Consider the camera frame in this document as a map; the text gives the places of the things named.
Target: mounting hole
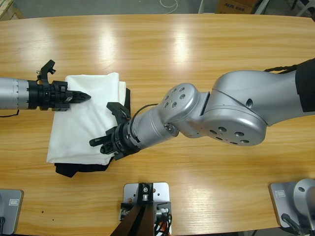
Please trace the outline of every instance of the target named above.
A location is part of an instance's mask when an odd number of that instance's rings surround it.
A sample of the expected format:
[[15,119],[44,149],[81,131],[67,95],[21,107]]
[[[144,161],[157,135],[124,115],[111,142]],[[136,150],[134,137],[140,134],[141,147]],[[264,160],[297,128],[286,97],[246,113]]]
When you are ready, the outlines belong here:
[[224,128],[224,127],[219,127],[218,130],[219,130],[220,132],[226,132],[226,128]]
[[242,136],[244,136],[244,133],[243,132],[235,132],[235,135],[237,137],[242,137]]
[[253,106],[253,102],[252,102],[252,100],[249,98],[249,99],[247,99],[247,101],[246,101],[246,104],[245,104],[248,108],[252,108],[252,106]]

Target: wooden table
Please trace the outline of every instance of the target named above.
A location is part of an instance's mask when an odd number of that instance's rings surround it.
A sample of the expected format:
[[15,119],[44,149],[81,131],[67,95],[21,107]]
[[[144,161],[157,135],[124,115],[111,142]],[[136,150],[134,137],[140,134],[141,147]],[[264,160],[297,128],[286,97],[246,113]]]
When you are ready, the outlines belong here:
[[[309,18],[265,15],[109,15],[0,23],[0,76],[50,80],[118,72],[134,113],[174,85],[209,91],[222,74],[291,65],[315,55]],[[12,111],[1,111],[10,114]],[[106,172],[67,178],[46,163],[54,113],[21,111],[0,122],[0,188],[25,192],[17,233],[109,235],[123,186],[165,181],[173,235],[277,227],[268,184],[315,177],[315,119],[281,122],[255,147],[178,138],[114,161]]]

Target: white towel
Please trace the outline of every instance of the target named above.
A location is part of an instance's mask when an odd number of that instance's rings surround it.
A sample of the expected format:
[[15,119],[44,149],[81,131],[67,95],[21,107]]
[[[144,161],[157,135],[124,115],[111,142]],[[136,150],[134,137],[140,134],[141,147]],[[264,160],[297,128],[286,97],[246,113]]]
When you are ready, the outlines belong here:
[[105,136],[116,126],[115,117],[106,108],[107,102],[125,103],[126,83],[118,73],[109,75],[69,75],[68,90],[85,92],[91,99],[71,104],[66,112],[55,112],[50,135],[47,162],[107,165],[114,154],[99,152],[89,141]]

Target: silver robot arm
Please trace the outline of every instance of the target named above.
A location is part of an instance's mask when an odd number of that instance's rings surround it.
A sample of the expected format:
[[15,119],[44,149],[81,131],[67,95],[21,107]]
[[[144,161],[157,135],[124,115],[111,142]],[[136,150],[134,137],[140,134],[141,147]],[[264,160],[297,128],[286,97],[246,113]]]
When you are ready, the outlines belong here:
[[188,138],[209,136],[231,145],[260,144],[267,126],[315,114],[314,75],[312,59],[285,74],[227,73],[216,81],[211,95],[199,92],[192,84],[177,85],[159,104],[133,118],[133,122],[125,122],[121,132],[112,130],[112,136],[106,132],[107,142],[103,142],[101,152],[114,152],[115,159],[120,159],[176,137],[179,132]]

